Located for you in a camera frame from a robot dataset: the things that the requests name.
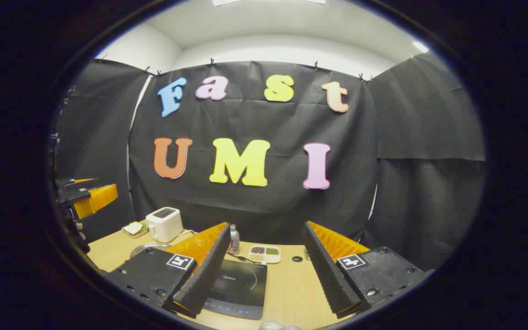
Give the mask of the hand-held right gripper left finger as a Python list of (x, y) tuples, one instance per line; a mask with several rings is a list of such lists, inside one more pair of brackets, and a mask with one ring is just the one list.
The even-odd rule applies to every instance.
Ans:
[(231, 241), (220, 223), (161, 250), (147, 248), (107, 273), (107, 279), (147, 306), (195, 318), (201, 313)]

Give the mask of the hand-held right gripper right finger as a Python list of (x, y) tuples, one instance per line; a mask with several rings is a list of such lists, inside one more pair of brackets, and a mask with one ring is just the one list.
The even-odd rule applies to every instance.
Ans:
[(370, 249), (311, 221), (302, 231), (325, 298), (337, 318), (390, 302), (432, 274), (390, 247)]

